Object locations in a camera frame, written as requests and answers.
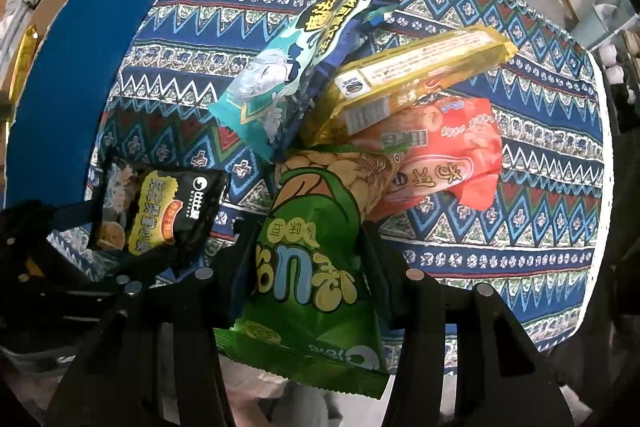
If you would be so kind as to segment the black snack bag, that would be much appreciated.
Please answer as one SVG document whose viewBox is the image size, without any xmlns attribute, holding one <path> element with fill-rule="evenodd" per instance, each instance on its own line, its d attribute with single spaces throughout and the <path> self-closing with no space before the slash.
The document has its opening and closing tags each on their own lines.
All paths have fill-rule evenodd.
<svg viewBox="0 0 640 427">
<path fill-rule="evenodd" d="M 126 259 L 164 246 L 189 260 L 198 257 L 228 184 L 224 170 L 154 167 L 110 148 L 96 193 L 89 247 Z"/>
</svg>

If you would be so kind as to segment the green snack bag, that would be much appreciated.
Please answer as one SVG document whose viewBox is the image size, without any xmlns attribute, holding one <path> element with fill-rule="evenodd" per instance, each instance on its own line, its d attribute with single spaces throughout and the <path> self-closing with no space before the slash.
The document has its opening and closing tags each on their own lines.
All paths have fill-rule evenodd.
<svg viewBox="0 0 640 427">
<path fill-rule="evenodd" d="M 327 391 L 382 397 L 388 381 L 358 235 L 398 173 L 400 152 L 300 150 L 253 242 L 256 283 L 231 329 L 230 359 Z"/>
</svg>

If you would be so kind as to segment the orange-red snack bag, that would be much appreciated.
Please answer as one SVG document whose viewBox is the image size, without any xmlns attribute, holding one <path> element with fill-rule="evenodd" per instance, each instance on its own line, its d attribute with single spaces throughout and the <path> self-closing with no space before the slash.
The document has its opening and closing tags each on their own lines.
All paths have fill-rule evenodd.
<svg viewBox="0 0 640 427">
<path fill-rule="evenodd" d="M 369 212 L 378 221 L 419 205 L 438 192 L 484 211 L 494 201 L 502 143 L 487 98 L 447 96 L 413 105 L 360 131 L 349 143 L 361 150 L 407 149 L 385 195 Z"/>
</svg>

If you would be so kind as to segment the gold biscuit pack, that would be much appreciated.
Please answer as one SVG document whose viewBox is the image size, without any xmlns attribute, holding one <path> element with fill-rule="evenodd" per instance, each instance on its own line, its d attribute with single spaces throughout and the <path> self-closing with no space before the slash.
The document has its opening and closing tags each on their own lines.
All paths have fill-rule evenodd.
<svg viewBox="0 0 640 427">
<path fill-rule="evenodd" d="M 424 96 L 504 64 L 516 52 L 497 29 L 475 25 L 360 58 L 337 69 L 299 136 L 310 147 L 344 143 Z"/>
</svg>

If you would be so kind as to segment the teal snack bag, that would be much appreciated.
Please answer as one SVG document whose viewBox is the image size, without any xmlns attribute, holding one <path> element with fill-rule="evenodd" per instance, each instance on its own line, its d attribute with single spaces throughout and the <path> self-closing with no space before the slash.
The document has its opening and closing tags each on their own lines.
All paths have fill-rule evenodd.
<svg viewBox="0 0 640 427">
<path fill-rule="evenodd" d="M 282 160 L 346 57 L 405 1 L 412 0 L 314 0 L 248 62 L 209 112 L 263 160 Z"/>
</svg>

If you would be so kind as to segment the blue cardboard box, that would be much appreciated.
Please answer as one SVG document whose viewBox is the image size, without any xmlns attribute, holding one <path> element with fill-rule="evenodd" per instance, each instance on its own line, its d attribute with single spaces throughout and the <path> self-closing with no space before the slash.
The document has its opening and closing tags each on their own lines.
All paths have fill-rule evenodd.
<svg viewBox="0 0 640 427">
<path fill-rule="evenodd" d="M 6 149 L 4 205 L 85 197 L 118 66 L 154 0 L 66 0 L 26 79 Z"/>
</svg>

